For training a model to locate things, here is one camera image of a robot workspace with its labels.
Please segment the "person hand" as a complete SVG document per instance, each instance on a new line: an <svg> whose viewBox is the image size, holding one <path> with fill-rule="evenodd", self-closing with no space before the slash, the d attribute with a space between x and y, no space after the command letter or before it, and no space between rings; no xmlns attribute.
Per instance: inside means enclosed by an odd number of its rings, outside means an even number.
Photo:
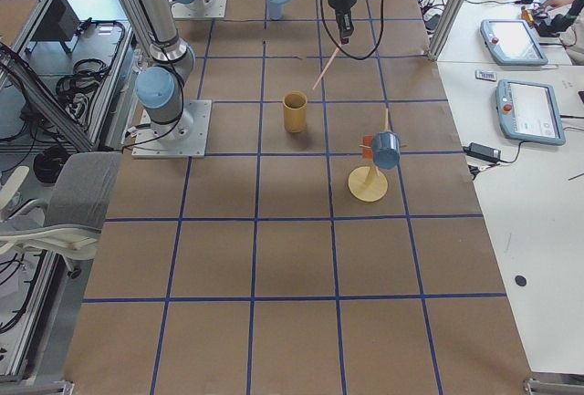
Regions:
<svg viewBox="0 0 584 395"><path fill-rule="evenodd" d="M545 0L542 5L552 9L559 8L572 3L572 0Z"/></svg>

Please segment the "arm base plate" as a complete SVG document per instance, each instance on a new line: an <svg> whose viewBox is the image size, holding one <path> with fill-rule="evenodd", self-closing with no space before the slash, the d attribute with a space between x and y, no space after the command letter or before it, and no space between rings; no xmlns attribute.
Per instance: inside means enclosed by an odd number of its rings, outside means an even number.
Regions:
<svg viewBox="0 0 584 395"><path fill-rule="evenodd" d="M227 0L170 0L175 20L223 19Z"/></svg>
<svg viewBox="0 0 584 395"><path fill-rule="evenodd" d="M148 127L138 131L131 155L138 159L202 158L206 152L211 112L210 99L186 100L182 118L173 127L172 123L167 126L152 124L144 109L141 123Z"/></svg>

